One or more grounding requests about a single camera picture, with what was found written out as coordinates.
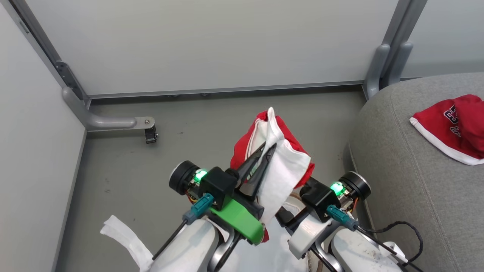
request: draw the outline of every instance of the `metal foot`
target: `metal foot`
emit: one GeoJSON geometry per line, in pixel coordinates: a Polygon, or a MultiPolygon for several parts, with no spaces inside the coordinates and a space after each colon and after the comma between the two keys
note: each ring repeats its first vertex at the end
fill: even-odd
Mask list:
{"type": "Polygon", "coordinates": [[[69,87],[62,89],[62,98],[89,132],[144,129],[148,130],[148,134],[145,131],[145,136],[149,136],[146,137],[146,143],[156,142],[157,134],[154,127],[153,117],[101,117],[95,115],[84,107],[82,102],[69,87]]]}
{"type": "Polygon", "coordinates": [[[389,52],[389,45],[380,45],[371,60],[370,68],[363,83],[363,92],[366,100],[369,100],[380,90],[380,75],[389,52]]]}
{"type": "Polygon", "coordinates": [[[407,63],[408,57],[412,52],[413,44],[410,42],[402,43],[398,48],[394,61],[391,63],[388,71],[385,73],[382,79],[382,87],[386,87],[400,82],[403,69],[407,63]]]}

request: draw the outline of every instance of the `black cable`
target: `black cable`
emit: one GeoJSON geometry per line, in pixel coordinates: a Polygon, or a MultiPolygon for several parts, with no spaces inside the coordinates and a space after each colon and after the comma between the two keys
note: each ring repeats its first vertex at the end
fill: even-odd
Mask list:
{"type": "Polygon", "coordinates": [[[153,255],[153,258],[151,258],[153,261],[156,260],[156,258],[158,258],[158,256],[165,250],[165,248],[171,243],[171,241],[173,241],[173,239],[175,239],[177,234],[182,230],[182,228],[186,225],[186,223],[187,223],[186,219],[183,220],[183,222],[177,228],[177,230],[175,230],[175,232],[173,232],[173,234],[170,236],[170,238],[168,238],[168,240],[161,246],[160,250],[158,250],[158,252],[156,252],[156,254],[153,255]]]}
{"type": "MultiPolygon", "coordinates": [[[[375,237],[373,237],[373,235],[369,234],[368,232],[366,232],[366,230],[362,229],[361,227],[356,227],[357,230],[359,230],[364,236],[370,238],[372,241],[374,241],[375,243],[379,244],[381,247],[383,247],[384,249],[388,250],[390,253],[392,253],[393,255],[397,256],[397,252],[395,252],[393,249],[389,248],[387,245],[385,245],[384,243],[380,242],[378,239],[376,239],[375,237]]],[[[417,270],[418,272],[423,272],[422,269],[420,269],[418,266],[414,265],[411,261],[408,261],[407,262],[408,265],[410,265],[411,267],[413,267],[415,270],[417,270]]]]}
{"type": "Polygon", "coordinates": [[[396,222],[391,223],[390,225],[388,225],[388,226],[386,226],[382,229],[377,229],[377,230],[375,230],[375,229],[364,229],[364,228],[362,228],[362,229],[365,230],[366,232],[370,232],[370,233],[382,233],[382,232],[385,232],[387,230],[390,230],[391,228],[393,228],[396,225],[407,225],[407,226],[409,226],[410,228],[413,229],[413,231],[415,231],[415,234],[417,235],[417,238],[419,239],[419,242],[420,242],[419,252],[417,254],[415,254],[415,256],[413,256],[412,258],[408,259],[408,261],[413,262],[420,256],[420,254],[422,254],[422,251],[424,249],[424,243],[423,243],[424,240],[422,239],[422,236],[420,235],[420,232],[417,230],[417,228],[414,227],[409,222],[396,221],[396,222]]]}

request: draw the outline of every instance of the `red cloth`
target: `red cloth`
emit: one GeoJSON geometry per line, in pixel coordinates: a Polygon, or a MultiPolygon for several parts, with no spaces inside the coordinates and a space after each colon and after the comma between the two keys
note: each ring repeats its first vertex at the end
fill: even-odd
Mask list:
{"type": "MultiPolygon", "coordinates": [[[[257,114],[256,120],[257,119],[261,119],[262,121],[267,121],[267,111],[263,111],[257,114]]],[[[230,161],[230,167],[233,169],[239,168],[242,165],[242,163],[244,163],[245,161],[245,153],[247,151],[247,145],[249,144],[249,140],[252,135],[252,132],[256,128],[256,120],[252,122],[252,125],[249,128],[249,131],[244,136],[242,136],[242,138],[240,138],[240,140],[234,146],[234,156],[230,161]]],[[[284,138],[289,141],[292,148],[296,151],[304,152],[307,154],[307,152],[303,149],[301,144],[297,141],[296,137],[294,137],[291,131],[287,128],[286,123],[284,123],[282,118],[279,116],[276,116],[276,120],[277,120],[277,125],[279,126],[282,133],[284,134],[284,138]]],[[[296,185],[296,188],[303,186],[308,181],[308,179],[313,174],[313,170],[314,170],[314,164],[310,163],[306,173],[299,181],[299,183],[296,185]]]]}
{"type": "Polygon", "coordinates": [[[484,163],[484,102],[478,96],[440,101],[410,121],[448,156],[469,165],[484,163]]]}

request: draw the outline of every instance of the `gray fabric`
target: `gray fabric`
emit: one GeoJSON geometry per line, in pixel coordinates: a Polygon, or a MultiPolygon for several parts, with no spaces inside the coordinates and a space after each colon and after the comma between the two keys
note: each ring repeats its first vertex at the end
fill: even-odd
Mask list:
{"type": "MultiPolygon", "coordinates": [[[[415,112],[469,93],[484,98],[484,73],[391,85],[363,107],[350,138],[355,167],[372,187],[373,227],[397,220],[415,225],[424,240],[415,263],[424,271],[484,270],[484,165],[447,157],[409,122],[415,112]]],[[[418,251],[407,226],[378,237],[396,242],[407,258],[418,251]]]]}

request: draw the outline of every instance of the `gray floor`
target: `gray floor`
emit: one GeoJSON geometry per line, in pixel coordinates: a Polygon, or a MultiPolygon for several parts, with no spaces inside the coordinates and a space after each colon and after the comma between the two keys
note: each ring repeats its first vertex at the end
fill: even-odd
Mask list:
{"type": "Polygon", "coordinates": [[[158,142],[142,133],[89,134],[62,240],[57,271],[138,271],[128,251],[99,233],[110,215],[125,222],[154,253],[189,209],[168,187],[172,169],[191,160],[228,167],[235,142],[257,113],[273,106],[311,155],[313,177],[330,183],[343,173],[343,149],[365,102],[359,87],[283,95],[213,95],[155,102],[93,105],[103,116],[153,116],[158,142]]]}

